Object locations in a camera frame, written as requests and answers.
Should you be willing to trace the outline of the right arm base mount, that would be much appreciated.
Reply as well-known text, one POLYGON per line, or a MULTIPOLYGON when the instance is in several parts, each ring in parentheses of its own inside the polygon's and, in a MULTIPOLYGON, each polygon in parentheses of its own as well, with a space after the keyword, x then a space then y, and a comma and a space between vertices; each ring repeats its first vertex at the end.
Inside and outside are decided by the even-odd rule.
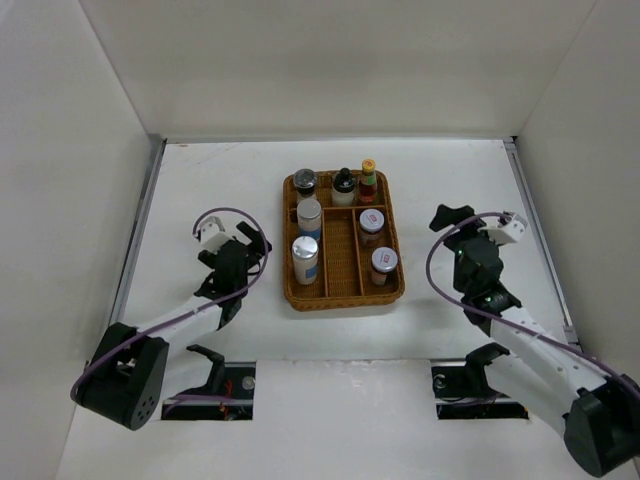
POLYGON ((509 350, 489 343, 468 354, 463 361, 431 365, 432 390, 439 420, 528 420, 528 410, 492 389, 485 368, 509 350))

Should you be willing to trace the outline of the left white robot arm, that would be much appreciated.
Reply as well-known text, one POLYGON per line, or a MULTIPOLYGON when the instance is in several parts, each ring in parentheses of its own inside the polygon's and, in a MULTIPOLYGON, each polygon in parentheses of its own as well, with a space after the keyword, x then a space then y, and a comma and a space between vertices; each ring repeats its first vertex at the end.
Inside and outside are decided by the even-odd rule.
POLYGON ((183 402, 233 402, 223 354, 201 340, 226 327, 264 271, 272 246, 254 220, 227 234, 217 217, 196 224, 198 259, 210 273, 186 309, 141 326, 116 322, 107 328, 71 399, 131 431, 154 412, 167 415, 183 402))

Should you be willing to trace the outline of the salt bottle black knob cap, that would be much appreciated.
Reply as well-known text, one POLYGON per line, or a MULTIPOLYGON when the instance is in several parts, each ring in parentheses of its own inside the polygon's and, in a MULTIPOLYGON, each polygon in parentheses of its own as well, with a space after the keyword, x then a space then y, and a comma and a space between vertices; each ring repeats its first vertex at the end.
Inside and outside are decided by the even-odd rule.
POLYGON ((351 206, 355 200, 356 179, 349 168, 341 168, 333 177, 331 202, 334 207, 351 206))

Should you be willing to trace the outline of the short sauce jar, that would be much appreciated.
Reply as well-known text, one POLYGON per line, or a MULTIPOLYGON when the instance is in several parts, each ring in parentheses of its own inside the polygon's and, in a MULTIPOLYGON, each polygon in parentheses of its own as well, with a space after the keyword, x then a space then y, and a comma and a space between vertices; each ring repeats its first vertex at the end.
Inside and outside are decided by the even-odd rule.
POLYGON ((371 280, 374 285, 383 286, 388 276, 398 266, 398 255, 390 247, 376 248, 371 255, 371 280))
POLYGON ((373 247, 381 237, 385 225, 384 214, 378 209, 365 209, 359 216, 359 241, 363 247, 373 247))

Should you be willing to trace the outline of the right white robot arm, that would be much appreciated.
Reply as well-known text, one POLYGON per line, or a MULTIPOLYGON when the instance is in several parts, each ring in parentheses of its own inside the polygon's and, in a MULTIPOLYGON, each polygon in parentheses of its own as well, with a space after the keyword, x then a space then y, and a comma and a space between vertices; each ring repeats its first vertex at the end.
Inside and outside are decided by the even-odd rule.
POLYGON ((465 360, 473 394, 504 394, 550 426, 587 474, 601 478, 639 454, 639 386, 601 361, 552 337, 502 284, 501 247, 524 236, 514 212, 438 206, 429 227, 454 255, 455 299, 490 343, 465 360))

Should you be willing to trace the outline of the yellow cap sauce bottle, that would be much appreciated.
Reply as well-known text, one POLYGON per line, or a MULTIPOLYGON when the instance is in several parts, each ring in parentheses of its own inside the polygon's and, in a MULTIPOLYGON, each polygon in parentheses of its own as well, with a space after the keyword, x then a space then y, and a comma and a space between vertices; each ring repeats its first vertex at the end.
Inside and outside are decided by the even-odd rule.
POLYGON ((374 204, 377 188, 376 162, 373 159, 365 159, 362 161, 359 176, 358 203, 360 205, 374 204))

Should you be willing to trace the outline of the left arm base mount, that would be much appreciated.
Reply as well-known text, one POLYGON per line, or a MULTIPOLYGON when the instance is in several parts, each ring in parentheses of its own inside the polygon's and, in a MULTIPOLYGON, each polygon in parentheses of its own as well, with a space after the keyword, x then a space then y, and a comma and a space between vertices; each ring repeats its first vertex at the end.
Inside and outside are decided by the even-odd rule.
POLYGON ((164 421, 249 421, 254 413, 257 365, 227 361, 193 344, 168 363, 160 418, 164 421))

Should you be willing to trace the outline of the tall jar blue label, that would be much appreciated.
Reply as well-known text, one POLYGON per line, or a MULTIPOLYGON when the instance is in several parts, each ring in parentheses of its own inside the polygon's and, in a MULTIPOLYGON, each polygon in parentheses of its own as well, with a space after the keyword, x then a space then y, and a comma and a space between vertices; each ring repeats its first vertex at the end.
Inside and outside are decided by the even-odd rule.
POLYGON ((317 278, 319 245, 310 236, 296 238, 291 247, 294 276, 301 285, 310 285, 317 278))
POLYGON ((321 239, 322 207, 318 200, 307 198, 299 202, 296 208, 298 232, 300 236, 321 239))

